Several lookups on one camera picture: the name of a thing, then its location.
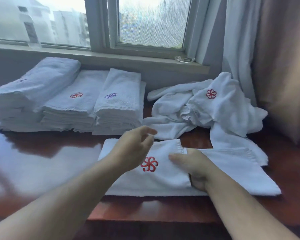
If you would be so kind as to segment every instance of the window pane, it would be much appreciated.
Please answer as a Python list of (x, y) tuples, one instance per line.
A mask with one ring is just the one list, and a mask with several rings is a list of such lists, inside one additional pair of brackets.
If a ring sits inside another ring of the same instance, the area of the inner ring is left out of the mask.
[(191, 0), (119, 0), (119, 42), (182, 48)]
[(27, 8), (40, 42), (90, 47), (84, 0), (0, 0), (0, 39), (29, 41), (18, 6)]

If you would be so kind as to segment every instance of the person's right arm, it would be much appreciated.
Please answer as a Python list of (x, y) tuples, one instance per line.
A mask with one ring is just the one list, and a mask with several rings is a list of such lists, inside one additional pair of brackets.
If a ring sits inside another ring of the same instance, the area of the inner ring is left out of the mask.
[(299, 239), (199, 150), (169, 157), (191, 174), (193, 186), (207, 192), (232, 239)]

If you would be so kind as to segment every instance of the forearm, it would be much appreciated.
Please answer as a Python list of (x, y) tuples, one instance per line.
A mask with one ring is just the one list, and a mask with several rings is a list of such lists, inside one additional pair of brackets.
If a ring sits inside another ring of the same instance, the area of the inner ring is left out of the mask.
[(299, 239), (224, 172), (206, 190), (233, 239)]
[(113, 158), (99, 161), (0, 222), (0, 239), (72, 239), (101, 197), (123, 173)]

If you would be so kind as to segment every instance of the hand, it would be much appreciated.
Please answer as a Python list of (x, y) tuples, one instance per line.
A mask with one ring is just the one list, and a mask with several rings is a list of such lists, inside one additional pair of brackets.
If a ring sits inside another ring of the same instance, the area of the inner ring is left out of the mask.
[(206, 183), (222, 172), (205, 154), (197, 149), (187, 149), (188, 154), (170, 154), (169, 159), (191, 174), (192, 185), (206, 192)]
[(130, 171), (144, 161), (155, 140), (154, 136), (158, 133), (155, 129), (147, 126), (141, 126), (136, 129), (125, 132), (110, 154), (124, 172)]

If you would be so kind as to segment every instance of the curtain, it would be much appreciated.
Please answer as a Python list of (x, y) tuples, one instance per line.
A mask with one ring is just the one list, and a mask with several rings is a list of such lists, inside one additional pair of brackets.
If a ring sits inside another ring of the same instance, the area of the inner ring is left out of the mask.
[(260, 14), (261, 0), (227, 0), (222, 71), (230, 72), (251, 104), (256, 97), (251, 63)]
[(263, 0), (253, 61), (259, 106), (300, 145), (300, 0)]

